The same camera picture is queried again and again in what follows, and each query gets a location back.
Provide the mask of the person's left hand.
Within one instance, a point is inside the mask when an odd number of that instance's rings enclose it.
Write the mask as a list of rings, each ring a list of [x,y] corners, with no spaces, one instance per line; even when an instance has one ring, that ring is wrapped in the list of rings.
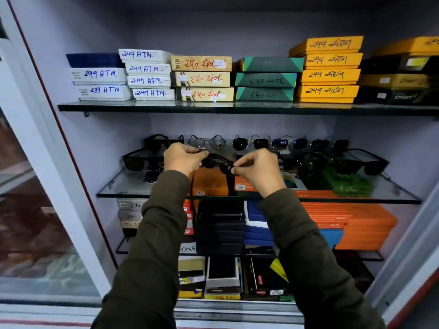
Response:
[[[189,177],[198,169],[190,168],[190,157],[207,157],[208,151],[197,150],[182,143],[173,143],[163,153],[164,170],[163,171],[178,171]]]

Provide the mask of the person's right hand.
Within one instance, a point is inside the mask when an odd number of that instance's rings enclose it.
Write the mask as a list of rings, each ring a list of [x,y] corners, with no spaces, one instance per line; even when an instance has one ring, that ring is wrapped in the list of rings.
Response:
[[[255,188],[262,198],[286,188],[279,170],[277,155],[268,149],[258,149],[245,154],[233,166],[254,165],[254,176],[243,176]]]

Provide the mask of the black slim sunglasses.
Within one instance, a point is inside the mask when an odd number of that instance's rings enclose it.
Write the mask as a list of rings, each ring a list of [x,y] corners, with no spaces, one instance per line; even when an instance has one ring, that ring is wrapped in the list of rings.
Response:
[[[234,162],[214,153],[209,153],[205,159],[201,161],[201,167],[213,169],[219,167],[220,171],[225,175],[233,175],[231,172]]]

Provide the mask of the person's right forearm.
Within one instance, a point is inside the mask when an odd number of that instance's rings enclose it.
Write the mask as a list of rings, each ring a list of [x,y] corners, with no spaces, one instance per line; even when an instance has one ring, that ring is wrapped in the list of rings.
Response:
[[[261,208],[305,329],[386,329],[295,192],[272,186],[262,194]]]

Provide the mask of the person's left forearm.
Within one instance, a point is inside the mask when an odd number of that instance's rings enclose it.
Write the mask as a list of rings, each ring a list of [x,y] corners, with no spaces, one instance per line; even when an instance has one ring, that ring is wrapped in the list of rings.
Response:
[[[142,209],[143,219],[91,329],[177,329],[178,257],[187,215],[188,177],[165,171]]]

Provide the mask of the orange and white box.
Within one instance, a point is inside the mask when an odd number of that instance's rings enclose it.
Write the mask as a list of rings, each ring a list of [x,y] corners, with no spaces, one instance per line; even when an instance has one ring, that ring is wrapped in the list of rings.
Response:
[[[237,192],[258,192],[257,188],[255,188],[245,177],[236,175],[234,180],[234,190]]]

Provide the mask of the orange textured box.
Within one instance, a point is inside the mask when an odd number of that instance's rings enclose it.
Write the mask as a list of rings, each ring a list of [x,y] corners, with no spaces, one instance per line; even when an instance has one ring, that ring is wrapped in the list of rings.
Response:
[[[228,196],[227,177],[219,167],[201,167],[194,172],[191,193],[193,196]]]

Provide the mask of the clear-lens aviator glasses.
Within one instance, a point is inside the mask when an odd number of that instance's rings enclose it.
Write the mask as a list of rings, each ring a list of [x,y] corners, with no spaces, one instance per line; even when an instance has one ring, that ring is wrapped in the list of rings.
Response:
[[[195,135],[191,135],[187,144],[198,150],[211,148],[214,151],[219,152],[225,148],[226,141],[220,135],[211,138],[199,138]]]

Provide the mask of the dark-lens aviator sunglasses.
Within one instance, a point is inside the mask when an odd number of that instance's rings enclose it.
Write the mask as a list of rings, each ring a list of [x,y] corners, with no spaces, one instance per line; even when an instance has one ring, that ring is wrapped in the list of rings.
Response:
[[[270,138],[262,138],[259,135],[252,135],[249,138],[240,137],[239,135],[235,135],[232,141],[232,146],[236,151],[244,151],[249,149],[249,146],[252,145],[253,149],[268,149],[270,143]]]

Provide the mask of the red-orange box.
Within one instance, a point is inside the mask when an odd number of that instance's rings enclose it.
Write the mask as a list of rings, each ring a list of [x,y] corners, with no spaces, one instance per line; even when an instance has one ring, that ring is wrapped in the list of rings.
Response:
[[[186,199],[184,201],[184,211],[187,215],[187,227],[185,229],[184,235],[193,235],[194,234],[194,227],[193,227],[193,219],[194,219],[194,205],[193,201],[190,199]]]

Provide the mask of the white and teal box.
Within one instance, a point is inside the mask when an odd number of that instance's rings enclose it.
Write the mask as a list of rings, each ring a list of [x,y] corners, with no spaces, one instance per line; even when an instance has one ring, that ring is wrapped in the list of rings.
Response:
[[[305,184],[297,177],[296,173],[282,171],[282,178],[287,188],[292,188],[294,190],[307,190]]]

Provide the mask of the stack of black cases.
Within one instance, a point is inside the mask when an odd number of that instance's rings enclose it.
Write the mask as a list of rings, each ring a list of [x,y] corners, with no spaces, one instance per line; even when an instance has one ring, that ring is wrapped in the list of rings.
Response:
[[[197,254],[240,255],[245,227],[243,206],[239,201],[201,200],[194,225]]]

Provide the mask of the dark glass shelf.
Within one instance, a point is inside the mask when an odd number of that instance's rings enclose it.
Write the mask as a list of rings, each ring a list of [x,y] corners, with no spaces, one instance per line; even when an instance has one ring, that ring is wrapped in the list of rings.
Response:
[[[318,116],[404,116],[439,119],[439,106],[283,102],[195,102],[175,100],[77,101],[58,104],[62,112],[165,114],[251,114]]]

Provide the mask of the stack of blue boxes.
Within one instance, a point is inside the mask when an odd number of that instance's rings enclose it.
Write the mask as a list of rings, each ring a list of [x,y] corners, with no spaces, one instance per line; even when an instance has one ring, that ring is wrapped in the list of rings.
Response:
[[[260,201],[244,201],[243,217],[246,223],[243,236],[245,246],[276,247],[273,235],[262,213]],[[321,234],[331,249],[337,246],[344,236],[342,228],[321,229]]]

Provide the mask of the blue-lens aviator sunglasses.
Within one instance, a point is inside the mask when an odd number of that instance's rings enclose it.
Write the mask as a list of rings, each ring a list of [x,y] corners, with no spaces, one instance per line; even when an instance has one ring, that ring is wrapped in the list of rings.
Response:
[[[288,150],[289,152],[294,150],[303,150],[308,145],[307,138],[294,138],[289,135],[284,135],[280,138],[275,138],[271,142],[271,148],[274,151]]]

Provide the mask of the black square sunglasses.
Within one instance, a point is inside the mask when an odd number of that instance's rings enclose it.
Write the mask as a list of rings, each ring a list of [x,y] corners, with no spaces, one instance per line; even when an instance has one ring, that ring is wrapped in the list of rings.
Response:
[[[149,149],[138,149],[122,156],[122,160],[129,171],[159,170],[164,157]]]

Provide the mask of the tan patterned box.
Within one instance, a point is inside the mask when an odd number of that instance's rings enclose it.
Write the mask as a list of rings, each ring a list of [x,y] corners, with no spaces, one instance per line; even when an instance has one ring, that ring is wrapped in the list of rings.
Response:
[[[172,87],[231,87],[230,72],[172,71],[169,74]]]
[[[177,87],[175,88],[175,97],[178,101],[233,102],[235,89],[233,87]]]
[[[172,71],[232,72],[232,65],[230,56],[171,55]]]

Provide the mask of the black glossy sunglasses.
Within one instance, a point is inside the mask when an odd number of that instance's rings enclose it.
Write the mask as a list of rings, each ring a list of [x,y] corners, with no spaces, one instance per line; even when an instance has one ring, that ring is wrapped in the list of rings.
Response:
[[[277,154],[279,165],[285,171],[321,172],[324,171],[328,159],[314,152],[300,152],[298,154]]]

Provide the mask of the clear glass shelf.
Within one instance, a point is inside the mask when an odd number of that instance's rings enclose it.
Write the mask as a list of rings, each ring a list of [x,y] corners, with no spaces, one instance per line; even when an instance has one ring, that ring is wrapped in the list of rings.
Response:
[[[99,191],[98,198],[135,198],[148,199],[153,184],[144,182],[145,172],[129,171],[123,169],[107,185]],[[258,192],[237,192],[234,190],[235,177],[227,175],[228,196],[193,196],[192,182],[191,190],[187,199],[217,199],[217,200],[260,200]],[[374,191],[369,197],[339,197],[327,189],[310,189],[310,187],[321,186],[317,174],[311,175],[309,182],[305,184],[307,190],[295,190],[302,202],[337,202],[337,203],[368,203],[368,204],[409,204],[420,205],[422,200],[400,187],[391,179],[383,175],[366,178],[374,186]]]

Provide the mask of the green box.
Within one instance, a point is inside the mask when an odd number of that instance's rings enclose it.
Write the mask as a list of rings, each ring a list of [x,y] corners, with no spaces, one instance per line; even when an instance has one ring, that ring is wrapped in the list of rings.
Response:
[[[294,98],[294,88],[250,88],[238,87],[236,101],[255,100],[255,101],[275,101],[292,102]]]
[[[236,74],[235,86],[248,88],[295,88],[296,73],[250,73]]]
[[[248,73],[301,73],[304,62],[304,58],[250,56],[237,62],[237,71]]]

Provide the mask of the white handwritten box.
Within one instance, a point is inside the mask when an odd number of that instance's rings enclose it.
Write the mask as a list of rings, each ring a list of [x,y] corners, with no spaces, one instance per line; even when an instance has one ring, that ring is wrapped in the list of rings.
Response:
[[[169,64],[171,56],[175,55],[167,51],[148,49],[118,49],[118,54],[123,63],[141,62],[155,64]]]
[[[172,88],[170,75],[128,75],[127,85],[130,88]]]
[[[175,90],[170,88],[132,88],[134,99],[147,100],[176,100]]]
[[[126,72],[132,76],[148,76],[150,74],[169,74],[171,70],[170,64],[157,64],[138,61],[127,61],[124,63]]]

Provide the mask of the black round-lens sunglasses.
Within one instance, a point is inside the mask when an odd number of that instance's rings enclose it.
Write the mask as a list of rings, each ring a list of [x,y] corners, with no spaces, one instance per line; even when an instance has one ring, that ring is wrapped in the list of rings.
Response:
[[[341,154],[348,149],[349,140],[338,139],[330,141],[328,139],[315,139],[311,142],[311,151],[315,153],[322,153],[324,151],[331,151],[336,154]]]

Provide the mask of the stack of grey boxes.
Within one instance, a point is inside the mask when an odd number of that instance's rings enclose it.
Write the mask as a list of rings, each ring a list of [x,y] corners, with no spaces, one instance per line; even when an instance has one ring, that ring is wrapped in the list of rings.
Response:
[[[148,199],[119,198],[118,218],[123,229],[124,237],[134,237],[143,218],[142,206]]]

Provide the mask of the white and black box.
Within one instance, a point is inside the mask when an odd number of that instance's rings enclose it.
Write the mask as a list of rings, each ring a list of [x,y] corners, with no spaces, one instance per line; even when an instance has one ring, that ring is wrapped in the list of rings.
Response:
[[[206,272],[207,288],[240,286],[238,258],[232,256],[208,257]]]

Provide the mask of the yellow tag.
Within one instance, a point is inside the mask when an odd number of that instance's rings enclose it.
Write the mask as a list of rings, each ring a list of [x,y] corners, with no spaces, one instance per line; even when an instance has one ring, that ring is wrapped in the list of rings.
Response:
[[[289,282],[284,268],[281,265],[281,262],[278,258],[274,259],[270,265],[270,268],[280,277],[282,277],[286,282]]]

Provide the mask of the green glasses case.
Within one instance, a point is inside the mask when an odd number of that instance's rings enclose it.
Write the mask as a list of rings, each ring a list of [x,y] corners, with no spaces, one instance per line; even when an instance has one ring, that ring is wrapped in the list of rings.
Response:
[[[340,174],[332,166],[321,172],[321,185],[339,197],[369,197],[374,186],[365,177],[355,174]]]

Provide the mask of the stack of yellow boxes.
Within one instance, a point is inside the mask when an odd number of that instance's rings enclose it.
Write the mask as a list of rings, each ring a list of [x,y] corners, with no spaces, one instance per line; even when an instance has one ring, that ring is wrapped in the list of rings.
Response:
[[[179,299],[202,299],[206,286],[206,258],[179,256]]]

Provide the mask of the black box with red label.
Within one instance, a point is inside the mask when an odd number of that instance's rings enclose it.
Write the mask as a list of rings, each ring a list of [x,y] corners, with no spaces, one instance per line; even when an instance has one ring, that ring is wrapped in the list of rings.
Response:
[[[244,271],[251,298],[269,300],[288,295],[288,282],[278,275],[270,266],[274,259],[263,257],[244,258]]]

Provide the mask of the orange-yellow handwritten box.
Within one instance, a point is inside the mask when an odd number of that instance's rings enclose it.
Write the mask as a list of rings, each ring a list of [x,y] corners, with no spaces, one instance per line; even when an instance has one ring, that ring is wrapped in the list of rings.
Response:
[[[315,69],[304,70],[301,75],[302,86],[312,85],[355,85],[359,80],[360,69]]]
[[[357,53],[363,39],[362,35],[308,38],[292,47],[288,52],[288,57],[302,57],[313,53]]]
[[[300,86],[294,97],[301,103],[353,103],[359,91],[358,85]]]
[[[311,53],[304,57],[304,70],[357,69],[363,53]]]

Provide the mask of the white box with black label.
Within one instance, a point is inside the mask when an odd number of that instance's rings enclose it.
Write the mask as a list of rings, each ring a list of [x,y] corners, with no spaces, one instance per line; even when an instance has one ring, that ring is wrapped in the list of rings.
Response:
[[[74,85],[124,85],[127,73],[120,67],[71,67],[70,74]]]
[[[82,101],[127,101],[134,98],[127,85],[75,85]]]

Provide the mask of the yellow flat box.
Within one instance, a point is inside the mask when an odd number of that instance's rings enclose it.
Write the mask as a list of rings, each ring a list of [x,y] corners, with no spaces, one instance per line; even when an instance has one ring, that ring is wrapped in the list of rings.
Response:
[[[242,292],[241,287],[206,287],[203,298],[206,300],[240,300]]]

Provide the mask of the large black wayfarer sunglasses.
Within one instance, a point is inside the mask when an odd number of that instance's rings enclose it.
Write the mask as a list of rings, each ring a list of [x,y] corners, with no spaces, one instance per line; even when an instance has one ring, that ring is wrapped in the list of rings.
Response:
[[[345,158],[331,158],[333,165],[335,166],[335,171],[341,175],[353,175],[357,173],[360,169],[364,169],[364,173],[368,176],[377,176],[384,172],[385,168],[389,164],[389,161],[381,158],[378,155],[375,155],[364,149],[347,149],[345,152],[350,151],[359,151],[364,153],[375,160],[371,161],[361,161],[361,160],[352,160]]]

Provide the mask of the stack of orange boxes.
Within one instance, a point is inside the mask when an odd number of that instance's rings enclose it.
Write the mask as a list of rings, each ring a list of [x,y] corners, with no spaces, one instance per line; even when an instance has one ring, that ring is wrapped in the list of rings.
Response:
[[[301,202],[330,248],[380,250],[397,218],[381,204]]]

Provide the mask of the dark blue box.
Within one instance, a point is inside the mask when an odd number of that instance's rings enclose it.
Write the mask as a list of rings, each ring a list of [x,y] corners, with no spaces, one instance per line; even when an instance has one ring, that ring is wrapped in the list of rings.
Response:
[[[124,68],[117,53],[69,53],[66,54],[72,68]]]

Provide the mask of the black box with white sticker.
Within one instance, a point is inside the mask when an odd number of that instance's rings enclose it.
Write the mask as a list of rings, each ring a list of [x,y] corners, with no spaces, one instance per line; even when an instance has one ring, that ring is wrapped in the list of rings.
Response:
[[[355,103],[384,105],[428,105],[439,106],[439,88],[380,88],[361,86]]]

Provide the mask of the white sliding glass door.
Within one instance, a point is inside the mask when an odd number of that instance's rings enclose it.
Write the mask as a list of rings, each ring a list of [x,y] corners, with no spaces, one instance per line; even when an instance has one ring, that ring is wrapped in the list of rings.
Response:
[[[100,307],[88,200],[20,30],[0,0],[0,304]]]

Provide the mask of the yellow box with white sticker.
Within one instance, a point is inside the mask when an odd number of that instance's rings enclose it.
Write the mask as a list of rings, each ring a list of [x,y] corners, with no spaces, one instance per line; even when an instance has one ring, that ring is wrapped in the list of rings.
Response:
[[[358,85],[380,88],[429,88],[429,77],[425,74],[361,74]]]

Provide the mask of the yellow box with dark print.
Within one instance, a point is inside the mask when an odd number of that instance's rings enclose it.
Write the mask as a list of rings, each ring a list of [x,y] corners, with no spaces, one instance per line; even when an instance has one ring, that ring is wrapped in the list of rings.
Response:
[[[385,45],[371,53],[372,57],[408,54],[409,56],[439,56],[439,36],[409,38]]]

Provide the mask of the black thick-frame sunglasses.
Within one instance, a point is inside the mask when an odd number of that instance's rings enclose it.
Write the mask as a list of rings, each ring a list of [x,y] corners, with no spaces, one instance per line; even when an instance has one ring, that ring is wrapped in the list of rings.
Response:
[[[164,146],[168,149],[173,143],[184,143],[184,136],[180,135],[178,138],[169,138],[163,134],[151,135],[144,139],[144,149],[153,153],[157,153]]]

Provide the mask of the metal cabinet bottom rail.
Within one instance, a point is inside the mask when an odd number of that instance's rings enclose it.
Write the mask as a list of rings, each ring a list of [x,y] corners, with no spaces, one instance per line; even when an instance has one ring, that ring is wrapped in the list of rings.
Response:
[[[0,329],[87,329],[100,307],[0,303]],[[303,329],[295,303],[180,299],[181,329]]]

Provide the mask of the white cabinet side frame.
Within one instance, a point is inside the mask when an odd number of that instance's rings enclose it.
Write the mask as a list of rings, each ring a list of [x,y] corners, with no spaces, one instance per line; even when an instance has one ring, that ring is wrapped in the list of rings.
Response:
[[[365,297],[396,329],[439,280],[439,181],[384,262]]]

